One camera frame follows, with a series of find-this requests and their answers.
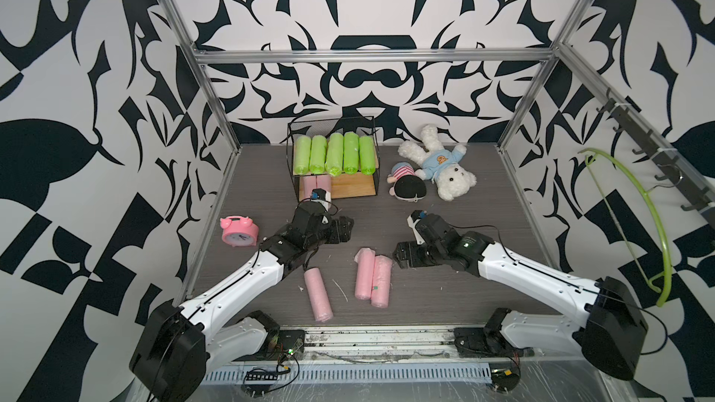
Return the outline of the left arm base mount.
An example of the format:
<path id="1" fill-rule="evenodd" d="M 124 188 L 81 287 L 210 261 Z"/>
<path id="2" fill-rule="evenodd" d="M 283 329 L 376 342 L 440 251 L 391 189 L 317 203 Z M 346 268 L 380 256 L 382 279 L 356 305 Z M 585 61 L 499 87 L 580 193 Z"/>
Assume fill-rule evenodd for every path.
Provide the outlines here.
<path id="1" fill-rule="evenodd" d="M 278 359 L 282 353 L 288 353 L 290 350 L 297 350 L 299 354 L 305 351 L 306 332 L 304 329 L 282 328 L 271 316 L 268 316 L 268 314 L 262 311 L 249 313 L 245 318 L 240 320 L 240 323 L 243 323 L 248 318 L 252 318 L 261 324 L 266 330 L 267 336 L 257 352 L 252 355 L 234 357 L 233 361 L 268 361 Z"/>

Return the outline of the pink trash bag roll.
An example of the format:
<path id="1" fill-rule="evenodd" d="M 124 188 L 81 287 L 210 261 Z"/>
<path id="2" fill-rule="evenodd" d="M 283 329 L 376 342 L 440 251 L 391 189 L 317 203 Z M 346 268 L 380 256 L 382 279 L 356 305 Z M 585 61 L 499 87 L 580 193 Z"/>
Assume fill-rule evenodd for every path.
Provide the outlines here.
<path id="1" fill-rule="evenodd" d="M 355 258 L 357 276 L 355 297 L 360 301 L 372 298 L 372 279 L 374 279 L 375 251 L 370 248 L 360 249 Z"/>
<path id="2" fill-rule="evenodd" d="M 316 184 L 314 186 L 315 189 L 322 189 L 326 193 L 331 193 L 332 185 L 333 185 L 333 182 L 331 181 L 330 175 L 316 176 Z"/>
<path id="3" fill-rule="evenodd" d="M 316 322 L 322 323 L 331 320 L 333 309 L 331 309 L 330 299 L 320 270 L 318 268 L 308 269 L 304 273 L 304 279 Z"/>
<path id="4" fill-rule="evenodd" d="M 371 304 L 377 308 L 389 306 L 393 261 L 384 255 L 375 257 L 372 277 Z"/>
<path id="5" fill-rule="evenodd" d="M 317 188 L 316 176 L 303 176 L 301 178 L 301 199 L 310 198 L 313 191 Z"/>

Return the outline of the green trash bag roll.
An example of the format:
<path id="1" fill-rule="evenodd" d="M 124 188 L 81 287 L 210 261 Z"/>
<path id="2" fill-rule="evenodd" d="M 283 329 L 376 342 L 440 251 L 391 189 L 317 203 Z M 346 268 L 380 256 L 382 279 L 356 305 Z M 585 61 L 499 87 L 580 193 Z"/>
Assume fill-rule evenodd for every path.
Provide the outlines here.
<path id="1" fill-rule="evenodd" d="M 293 149 L 293 174 L 296 176 L 304 176 L 310 173 L 310 156 L 311 156 L 312 139 L 308 136 L 299 136 Z"/>
<path id="2" fill-rule="evenodd" d="M 343 170 L 346 174 L 359 171 L 359 135 L 352 131 L 344 134 Z"/>
<path id="3" fill-rule="evenodd" d="M 312 138 L 309 158 L 309 171 L 312 175 L 325 173 L 327 147 L 328 141 L 324 136 L 316 135 Z"/>
<path id="4" fill-rule="evenodd" d="M 325 171 L 332 177 L 343 173 L 344 136 L 335 132 L 328 139 Z"/>
<path id="5" fill-rule="evenodd" d="M 359 138 L 359 165 L 360 172 L 372 176 L 376 171 L 376 153 L 372 136 Z"/>

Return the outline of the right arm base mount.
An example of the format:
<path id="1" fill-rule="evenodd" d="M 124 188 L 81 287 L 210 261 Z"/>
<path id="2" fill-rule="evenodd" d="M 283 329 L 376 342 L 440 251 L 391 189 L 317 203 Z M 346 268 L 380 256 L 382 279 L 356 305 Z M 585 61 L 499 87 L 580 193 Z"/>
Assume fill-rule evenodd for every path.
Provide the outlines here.
<path id="1" fill-rule="evenodd" d="M 513 311 L 497 308 L 484 327 L 454 329 L 454 346 L 459 357 L 532 357 L 533 348 L 517 348 L 510 344 L 501 329 L 508 315 Z"/>

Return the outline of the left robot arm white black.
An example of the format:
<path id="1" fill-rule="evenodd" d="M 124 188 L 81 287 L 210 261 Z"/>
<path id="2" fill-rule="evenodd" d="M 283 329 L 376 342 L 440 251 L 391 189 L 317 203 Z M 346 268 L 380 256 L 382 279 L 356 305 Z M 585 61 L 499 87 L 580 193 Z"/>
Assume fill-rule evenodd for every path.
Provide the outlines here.
<path id="1" fill-rule="evenodd" d="M 148 316 L 130 370 L 151 401 L 186 401 L 205 377 L 258 353 L 279 325 L 260 311 L 231 319 L 303 267 L 324 244 L 350 240 L 355 222 L 325 199 L 300 202 L 292 221 L 266 238 L 238 270 L 199 296 L 166 301 Z"/>

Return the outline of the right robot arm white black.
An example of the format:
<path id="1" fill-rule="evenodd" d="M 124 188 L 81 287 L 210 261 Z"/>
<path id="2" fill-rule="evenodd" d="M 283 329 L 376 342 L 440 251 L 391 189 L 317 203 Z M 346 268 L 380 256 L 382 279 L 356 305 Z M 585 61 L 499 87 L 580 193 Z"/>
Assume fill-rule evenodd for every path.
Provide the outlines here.
<path id="1" fill-rule="evenodd" d="M 393 252 L 400 268 L 447 265 L 513 288 L 554 311 L 543 316 L 498 308 L 476 333 L 456 337 L 458 349 L 510 358 L 526 349 L 582 355 L 606 375 L 634 379 L 648 325 L 626 284 L 555 270 L 511 251 L 476 226 L 460 232 L 437 214 L 415 210 L 408 225 L 414 239 L 398 243 Z"/>

